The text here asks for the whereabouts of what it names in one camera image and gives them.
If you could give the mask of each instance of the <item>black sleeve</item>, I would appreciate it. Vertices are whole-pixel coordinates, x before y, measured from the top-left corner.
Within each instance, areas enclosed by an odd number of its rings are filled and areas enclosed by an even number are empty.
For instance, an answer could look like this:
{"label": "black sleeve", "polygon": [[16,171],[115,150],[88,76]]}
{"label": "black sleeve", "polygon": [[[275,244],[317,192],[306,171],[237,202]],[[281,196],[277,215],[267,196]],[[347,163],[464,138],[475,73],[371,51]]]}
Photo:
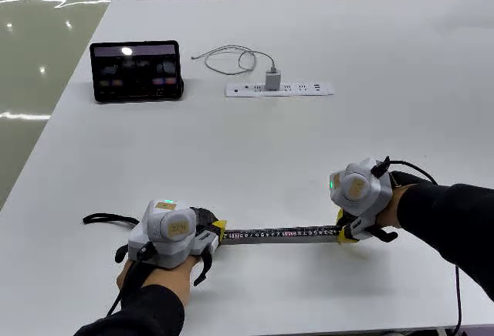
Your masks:
{"label": "black sleeve", "polygon": [[398,221],[458,265],[494,300],[494,190],[462,184],[414,185],[400,199]]}
{"label": "black sleeve", "polygon": [[184,306],[168,288],[140,288],[124,308],[77,331],[76,336],[172,336],[184,325]]}

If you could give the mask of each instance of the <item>human hand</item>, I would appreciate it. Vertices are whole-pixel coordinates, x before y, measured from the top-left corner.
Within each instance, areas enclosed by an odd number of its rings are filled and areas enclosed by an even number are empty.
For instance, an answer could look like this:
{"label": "human hand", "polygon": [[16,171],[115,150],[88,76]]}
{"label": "human hand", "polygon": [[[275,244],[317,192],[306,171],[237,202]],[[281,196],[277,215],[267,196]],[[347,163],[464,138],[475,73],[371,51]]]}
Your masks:
{"label": "human hand", "polygon": [[[167,270],[156,268],[144,281],[142,287],[150,286],[151,284],[166,287],[173,291],[185,306],[191,293],[192,267],[197,262],[198,258],[196,256],[189,256],[182,264],[174,269]],[[117,277],[117,286],[119,289],[122,289],[122,286],[124,285],[123,281],[125,280],[131,264],[132,262],[128,260],[123,267],[122,273]]]}
{"label": "human hand", "polygon": [[391,201],[386,206],[386,209],[379,212],[377,215],[376,223],[379,226],[394,226],[396,228],[401,228],[400,222],[398,221],[398,204],[400,203],[401,196],[413,185],[415,184],[404,185],[393,190],[393,197],[391,197]]}

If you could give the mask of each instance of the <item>power outlet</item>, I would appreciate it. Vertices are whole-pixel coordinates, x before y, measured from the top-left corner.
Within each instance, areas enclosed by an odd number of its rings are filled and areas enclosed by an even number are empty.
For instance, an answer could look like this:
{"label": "power outlet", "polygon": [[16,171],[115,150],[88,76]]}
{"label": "power outlet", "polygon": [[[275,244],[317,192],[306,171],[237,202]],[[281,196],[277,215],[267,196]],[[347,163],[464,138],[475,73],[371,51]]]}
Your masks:
{"label": "power outlet", "polygon": [[264,83],[227,83],[226,97],[293,97],[332,95],[328,83],[281,83],[279,90],[264,90]]}

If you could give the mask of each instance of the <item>tiled floor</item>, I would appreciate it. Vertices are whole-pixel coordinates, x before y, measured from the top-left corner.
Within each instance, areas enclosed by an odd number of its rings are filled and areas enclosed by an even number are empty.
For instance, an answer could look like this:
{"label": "tiled floor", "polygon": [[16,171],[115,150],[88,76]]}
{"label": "tiled floor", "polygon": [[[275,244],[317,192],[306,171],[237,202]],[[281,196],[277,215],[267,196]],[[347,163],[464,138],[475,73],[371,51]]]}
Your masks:
{"label": "tiled floor", "polygon": [[0,0],[0,207],[108,2]]}

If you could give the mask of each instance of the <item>white table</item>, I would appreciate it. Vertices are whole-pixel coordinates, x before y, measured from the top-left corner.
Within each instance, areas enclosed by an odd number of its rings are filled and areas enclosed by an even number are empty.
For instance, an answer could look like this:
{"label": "white table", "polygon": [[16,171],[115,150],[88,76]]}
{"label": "white table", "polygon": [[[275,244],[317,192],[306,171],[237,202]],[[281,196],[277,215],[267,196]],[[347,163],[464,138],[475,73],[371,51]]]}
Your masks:
{"label": "white table", "polygon": [[[230,228],[331,224],[329,173],[387,154],[445,184],[494,187],[493,2],[112,2],[92,42],[176,39],[184,100],[95,104],[84,52],[0,214],[0,333],[67,335],[106,313],[128,231],[83,226],[93,212],[140,218],[165,197]],[[189,57],[226,43],[269,52],[284,80],[329,80],[336,94],[224,98],[230,79]],[[235,80],[262,79],[264,64]],[[183,334],[453,325],[453,273],[406,232],[392,244],[223,247]],[[494,323],[465,275],[462,297],[465,325]]]}

